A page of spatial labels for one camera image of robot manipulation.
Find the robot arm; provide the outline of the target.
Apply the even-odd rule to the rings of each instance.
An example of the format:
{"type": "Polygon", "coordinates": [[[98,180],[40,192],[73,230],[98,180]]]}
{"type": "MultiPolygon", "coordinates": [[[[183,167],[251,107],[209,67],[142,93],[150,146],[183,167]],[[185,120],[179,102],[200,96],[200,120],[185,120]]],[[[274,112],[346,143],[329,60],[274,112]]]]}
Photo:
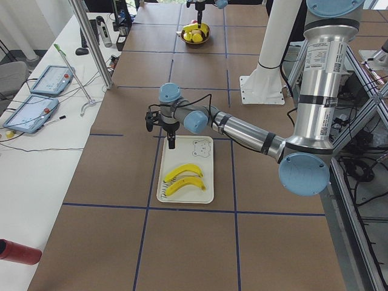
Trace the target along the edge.
{"type": "Polygon", "coordinates": [[[175,133],[180,127],[194,134],[211,127],[245,149],[272,157],[279,165],[281,184],[290,192],[312,196],[329,184],[329,161],[333,145],[329,139],[333,113],[349,42],[359,30],[362,1],[306,1],[307,14],[301,92],[296,107],[293,133],[283,138],[275,133],[280,127],[275,113],[273,64],[259,63],[256,70],[241,81],[245,105],[259,106],[259,120],[264,128],[255,126],[212,105],[201,106],[182,97],[180,88],[166,83],[159,91],[159,110],[148,112],[147,128],[163,128],[169,147],[175,147],[175,133]]]}
{"type": "Polygon", "coordinates": [[[214,1],[187,0],[186,7],[189,8],[191,5],[194,5],[195,10],[197,11],[196,20],[199,28],[201,28],[202,26],[202,14],[203,14],[203,11],[206,9],[207,4],[212,4],[216,6],[218,9],[223,9],[225,6],[228,5],[228,1],[227,0],[214,0],[214,1]]]}

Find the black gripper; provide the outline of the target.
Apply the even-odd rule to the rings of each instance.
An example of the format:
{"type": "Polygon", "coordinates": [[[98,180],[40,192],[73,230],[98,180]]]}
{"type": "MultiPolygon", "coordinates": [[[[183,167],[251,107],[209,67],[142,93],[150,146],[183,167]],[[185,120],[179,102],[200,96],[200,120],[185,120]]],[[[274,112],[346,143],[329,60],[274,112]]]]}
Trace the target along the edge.
{"type": "Polygon", "coordinates": [[[205,2],[202,1],[202,2],[196,2],[195,3],[195,10],[197,11],[197,26],[198,26],[198,29],[201,28],[201,24],[202,24],[202,13],[203,11],[205,10],[205,2]]]}
{"type": "Polygon", "coordinates": [[[167,132],[169,149],[175,149],[175,133],[179,129],[179,122],[174,122],[172,124],[164,122],[162,128],[167,132]]]}

